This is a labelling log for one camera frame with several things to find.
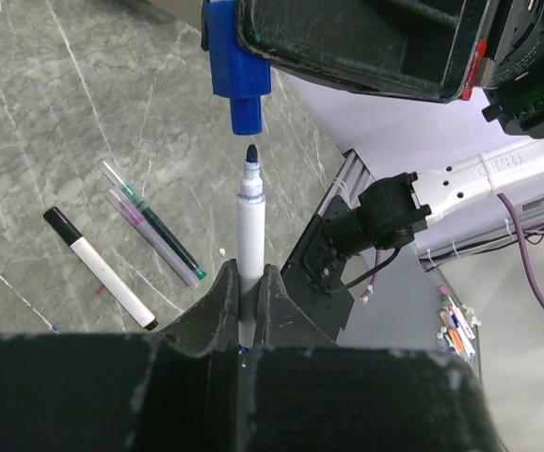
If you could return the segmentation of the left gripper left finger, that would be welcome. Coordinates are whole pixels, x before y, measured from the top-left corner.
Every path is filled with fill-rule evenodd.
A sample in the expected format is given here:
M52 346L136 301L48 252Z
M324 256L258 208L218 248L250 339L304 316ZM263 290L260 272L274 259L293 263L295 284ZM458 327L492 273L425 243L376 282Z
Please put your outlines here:
M207 451L211 362L236 361L236 263L157 333L0 333L0 451Z

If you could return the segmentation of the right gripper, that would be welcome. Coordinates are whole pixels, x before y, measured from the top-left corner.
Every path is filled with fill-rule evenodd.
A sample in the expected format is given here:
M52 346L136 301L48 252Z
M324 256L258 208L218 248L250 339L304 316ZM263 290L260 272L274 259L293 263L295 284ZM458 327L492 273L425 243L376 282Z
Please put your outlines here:
M459 29L473 29L460 99L481 89L487 122L510 136L544 138L544 1L464 1Z

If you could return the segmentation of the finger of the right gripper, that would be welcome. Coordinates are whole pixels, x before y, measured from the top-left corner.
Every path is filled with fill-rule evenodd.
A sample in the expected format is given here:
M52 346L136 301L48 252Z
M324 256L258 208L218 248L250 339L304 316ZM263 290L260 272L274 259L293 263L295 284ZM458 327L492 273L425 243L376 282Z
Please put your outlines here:
M446 104L465 86L481 1L239 1L239 42L277 68L352 93Z

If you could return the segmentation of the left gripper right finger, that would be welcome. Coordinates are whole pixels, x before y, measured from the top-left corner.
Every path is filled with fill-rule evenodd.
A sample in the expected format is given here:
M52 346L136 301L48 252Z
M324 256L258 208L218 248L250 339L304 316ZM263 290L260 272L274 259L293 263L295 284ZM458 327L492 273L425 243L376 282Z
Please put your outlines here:
M279 338L295 308L264 271L264 343L247 356L248 451L499 451L478 378L457 356L400 348L300 347Z

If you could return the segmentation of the purple highlighter pen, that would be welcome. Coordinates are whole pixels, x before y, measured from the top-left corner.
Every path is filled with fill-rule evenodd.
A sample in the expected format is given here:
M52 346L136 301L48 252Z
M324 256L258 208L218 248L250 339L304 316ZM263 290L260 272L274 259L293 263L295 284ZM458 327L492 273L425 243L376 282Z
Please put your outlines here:
M188 268L170 245L168 245L155 231L145 216L122 194L119 188L110 188L105 196L189 288L198 287L198 277Z

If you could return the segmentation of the blue pen cap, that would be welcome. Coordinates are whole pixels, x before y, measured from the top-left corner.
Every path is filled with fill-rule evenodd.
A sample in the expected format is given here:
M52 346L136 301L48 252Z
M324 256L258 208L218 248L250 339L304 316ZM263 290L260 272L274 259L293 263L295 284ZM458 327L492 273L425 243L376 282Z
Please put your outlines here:
M267 60L239 46L233 1L203 3L201 48L209 55L214 95L229 101L232 132L260 134L262 99L272 90L271 68Z

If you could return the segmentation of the white blue-tip marker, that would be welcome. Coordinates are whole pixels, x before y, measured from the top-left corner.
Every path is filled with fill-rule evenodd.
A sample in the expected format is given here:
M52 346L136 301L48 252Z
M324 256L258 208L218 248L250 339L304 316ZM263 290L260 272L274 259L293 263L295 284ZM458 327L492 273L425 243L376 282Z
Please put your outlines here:
M256 145L250 144L236 197L236 264L240 290L238 338L245 349L251 349L253 345L259 285L264 275L265 209L261 161Z

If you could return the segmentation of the white black-tip marker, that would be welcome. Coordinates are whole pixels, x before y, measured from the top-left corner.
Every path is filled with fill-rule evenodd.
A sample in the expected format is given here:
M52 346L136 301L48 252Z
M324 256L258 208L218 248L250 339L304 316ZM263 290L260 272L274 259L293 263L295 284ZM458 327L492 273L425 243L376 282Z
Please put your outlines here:
M140 328L153 331L158 326L155 314L139 299L84 236L69 248Z

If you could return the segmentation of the black pen cap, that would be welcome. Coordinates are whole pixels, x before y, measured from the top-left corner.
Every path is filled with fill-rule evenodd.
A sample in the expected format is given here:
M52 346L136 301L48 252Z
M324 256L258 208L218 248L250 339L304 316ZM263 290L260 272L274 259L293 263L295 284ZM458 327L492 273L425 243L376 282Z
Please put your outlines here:
M56 206L47 209L42 217L68 247L83 237L82 233Z

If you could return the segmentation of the green gel pen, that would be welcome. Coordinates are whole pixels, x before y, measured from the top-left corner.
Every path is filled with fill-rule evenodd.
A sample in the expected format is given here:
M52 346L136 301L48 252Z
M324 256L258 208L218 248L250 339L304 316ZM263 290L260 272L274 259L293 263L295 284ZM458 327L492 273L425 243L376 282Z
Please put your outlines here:
M107 158L99 163L99 169L122 194L142 213L155 231L181 257L188 268L198 277L199 283L206 277L206 272L200 267L195 258L188 252L180 240L173 234L165 222L154 212L148 203L138 193L129 179L122 173L113 159Z

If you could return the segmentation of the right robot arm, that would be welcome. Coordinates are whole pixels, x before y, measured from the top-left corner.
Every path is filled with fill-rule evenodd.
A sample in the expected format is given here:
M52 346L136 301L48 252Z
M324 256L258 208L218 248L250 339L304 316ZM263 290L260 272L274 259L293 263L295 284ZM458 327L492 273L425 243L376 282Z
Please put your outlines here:
M372 184L331 220L336 254L399 249L445 216L544 175L544 1L239 1L237 38L273 65L358 94L448 104L484 91L517 148Z

